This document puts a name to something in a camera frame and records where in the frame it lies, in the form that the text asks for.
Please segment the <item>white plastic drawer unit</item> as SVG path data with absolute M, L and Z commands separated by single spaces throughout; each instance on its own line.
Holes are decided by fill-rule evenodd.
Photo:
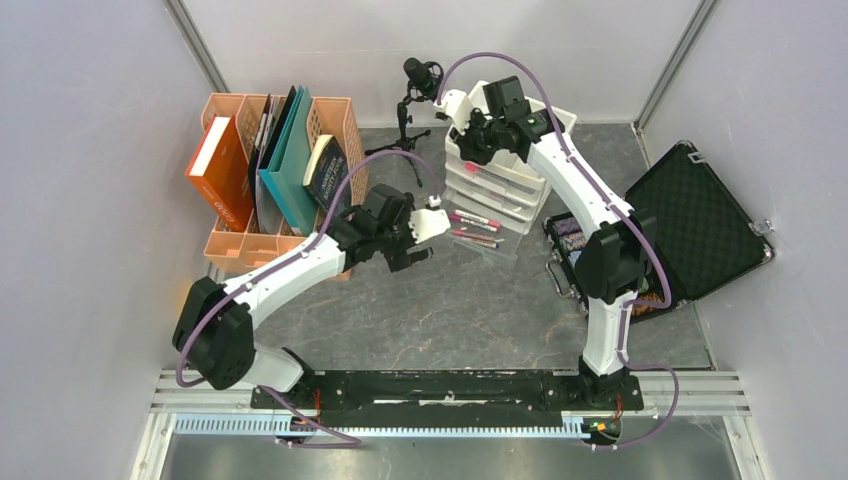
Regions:
M 492 250 L 469 242 L 468 238 L 452 236 L 453 244 L 463 246 L 491 263 L 512 267 L 518 258 L 518 247 L 537 223 L 539 213 L 550 192 L 549 183 L 517 155 L 499 151 L 492 161 L 480 166 L 477 173 L 464 169 L 455 144 L 458 132 L 450 127 L 445 135 L 445 192 L 443 208 L 453 214 L 460 209 L 495 220 L 501 224 L 497 233 L 452 222 L 452 229 L 489 235 L 498 239 L 499 248 Z

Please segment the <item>pink thin pen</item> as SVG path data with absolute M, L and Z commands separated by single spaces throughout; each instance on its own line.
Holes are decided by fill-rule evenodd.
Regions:
M 493 236 L 473 233 L 473 232 L 469 232 L 467 230 L 461 230 L 461 229 L 452 229 L 452 230 L 450 230 L 450 233 L 452 235 L 457 236 L 457 237 L 468 238 L 468 239 L 472 239 L 472 240 L 476 240 L 476 241 L 482 241 L 482 242 L 498 243 L 498 242 L 505 240 L 505 239 L 498 239 L 498 238 L 495 238 Z

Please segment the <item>magenta marker pen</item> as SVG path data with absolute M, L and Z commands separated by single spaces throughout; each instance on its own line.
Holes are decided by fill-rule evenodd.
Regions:
M 449 213 L 448 217 L 452 222 L 457 222 L 457 223 L 460 223 L 460 224 L 473 226 L 473 227 L 482 229 L 484 231 L 497 233 L 500 230 L 500 228 L 498 226 L 486 224 L 486 223 L 483 223 L 483 222 L 478 222 L 476 220 L 465 218 L 465 217 L 462 217 L 462 216 L 459 216 L 459 215 L 456 215 L 456 214 Z

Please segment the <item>clear barrel pen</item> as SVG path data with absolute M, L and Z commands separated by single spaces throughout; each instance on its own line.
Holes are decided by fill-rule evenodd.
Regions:
M 475 245 L 478 245 L 478 246 L 482 246 L 484 248 L 492 249 L 492 250 L 497 250 L 499 248 L 499 244 L 496 241 L 470 238 L 469 242 L 471 242 Z

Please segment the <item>dark blue hardcover book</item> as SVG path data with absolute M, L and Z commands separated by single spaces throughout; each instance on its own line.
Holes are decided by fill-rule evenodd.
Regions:
M 349 168 L 344 150 L 334 135 L 321 134 L 312 149 L 303 187 L 321 210 L 327 212 Z

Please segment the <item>peach plastic file organizer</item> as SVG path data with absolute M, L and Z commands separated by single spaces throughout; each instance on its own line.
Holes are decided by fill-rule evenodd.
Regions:
M 325 206 L 303 185 L 307 163 L 323 134 L 332 136 L 354 175 L 346 200 L 359 204 L 368 187 L 364 149 L 351 99 L 314 97 L 305 87 L 283 95 L 212 94 L 203 126 L 219 117 L 235 121 L 249 161 L 248 198 L 254 210 L 247 227 L 233 230 L 217 219 L 205 257 L 224 273 L 246 273 L 288 252 L 318 231 Z

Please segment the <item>orange book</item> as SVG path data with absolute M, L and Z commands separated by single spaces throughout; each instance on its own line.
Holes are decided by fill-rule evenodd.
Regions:
M 248 228 L 253 212 L 248 161 L 233 117 L 216 116 L 209 123 L 185 177 L 230 230 Z

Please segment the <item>pink white marker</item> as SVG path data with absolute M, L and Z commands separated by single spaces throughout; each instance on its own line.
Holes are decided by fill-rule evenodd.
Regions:
M 460 209 L 453 210 L 453 214 L 460 217 L 460 218 L 463 218 L 463 219 L 466 219 L 466 220 L 471 220 L 471 221 L 474 221 L 474 222 L 477 222 L 477 223 L 480 223 L 480 224 L 486 224 L 486 225 L 498 227 L 498 228 L 501 226 L 501 224 L 499 222 L 495 221 L 495 220 L 488 219 L 488 218 L 482 217 L 480 215 L 473 214 L 473 213 L 470 213 L 470 212 L 466 212 L 466 211 L 463 211 L 463 210 L 460 210 Z

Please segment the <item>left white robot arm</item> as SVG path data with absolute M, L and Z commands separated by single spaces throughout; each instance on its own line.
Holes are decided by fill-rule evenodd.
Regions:
M 432 195 L 418 209 L 412 194 L 379 184 L 362 204 L 333 214 L 327 227 L 280 257 L 225 282 L 196 280 L 172 336 L 179 367 L 194 368 L 216 390 L 246 382 L 275 390 L 290 407 L 306 405 L 314 394 L 306 365 L 285 348 L 258 344 L 258 327 L 298 295 L 375 254 L 391 272 L 427 259 L 432 251 L 424 242 L 450 228 L 441 203 Z

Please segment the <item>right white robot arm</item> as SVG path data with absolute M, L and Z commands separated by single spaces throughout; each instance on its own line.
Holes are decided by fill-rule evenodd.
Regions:
M 588 337 L 578 364 L 577 392 L 591 408 L 636 404 L 639 385 L 627 340 L 639 285 L 662 273 L 654 250 L 657 220 L 617 195 L 577 149 L 547 96 L 527 97 L 511 76 L 484 82 L 483 100 L 452 89 L 437 109 L 451 120 L 458 157 L 480 166 L 508 152 L 539 174 L 565 203 L 587 243 L 574 274 L 588 299 Z

